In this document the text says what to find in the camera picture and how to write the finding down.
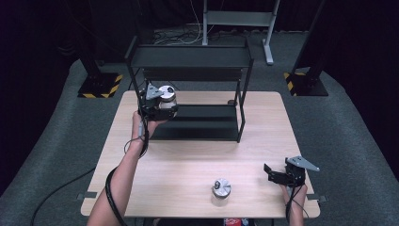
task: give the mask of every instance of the dark background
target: dark background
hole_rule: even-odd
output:
[[[222,0],[210,1],[219,9]],[[311,27],[321,1],[281,0],[277,31],[305,31]],[[0,193],[12,181],[44,130],[56,107],[72,63],[79,58],[61,0],[7,1],[0,12]],[[68,6],[93,60],[121,62],[134,35],[151,42],[156,28],[192,23],[185,0],[68,0]],[[270,11],[274,1],[225,1],[224,10]],[[202,1],[193,0],[202,19]],[[399,115],[398,16],[395,1],[366,3],[335,1],[324,8],[310,34],[300,66],[317,61],[331,20],[341,17],[343,34],[328,58],[325,71],[352,98],[381,151],[398,177]],[[230,30],[220,26],[217,30]],[[253,29],[237,27],[239,30]]]

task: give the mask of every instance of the black backdrop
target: black backdrop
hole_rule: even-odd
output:
[[[1,4],[0,194],[39,139],[76,60],[64,27],[56,1]]]
[[[304,68],[316,65],[320,59],[320,50],[329,39],[328,34],[341,33],[337,44],[330,46],[332,51],[323,70],[345,88],[397,179],[398,9],[399,2],[393,0],[326,0],[297,66]]]

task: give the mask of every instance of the black metal shelf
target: black metal shelf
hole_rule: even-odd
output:
[[[158,126],[153,139],[237,140],[234,105],[179,105],[177,116]]]
[[[225,105],[179,105],[173,120],[160,125],[152,138],[234,140],[239,142],[245,121],[244,101],[253,58],[247,46],[138,45],[132,40],[125,56],[129,74],[139,96],[136,74],[143,70],[150,81],[235,82],[236,89]],[[245,83],[241,90],[243,69]],[[238,125],[236,107],[240,107]]]

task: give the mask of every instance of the silver metal can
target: silver metal can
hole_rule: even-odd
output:
[[[215,180],[213,192],[215,197],[219,199],[226,199],[231,193],[230,182],[224,178],[219,178]]]
[[[161,96],[161,103],[159,104],[159,108],[168,109],[177,105],[176,101],[176,93],[174,88],[171,86],[163,86],[159,90],[161,90],[164,94]]]

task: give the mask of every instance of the black curtain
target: black curtain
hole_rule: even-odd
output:
[[[323,70],[345,88],[396,178],[399,178],[398,9],[398,1],[326,0],[297,67],[317,64],[328,34],[341,33],[336,44],[329,47],[332,50]]]
[[[0,11],[1,195],[50,120],[76,57],[57,1],[7,1]]]
[[[140,43],[151,43],[152,19],[147,0],[88,0],[90,2],[93,57],[104,63],[124,62],[124,55],[134,36]]]

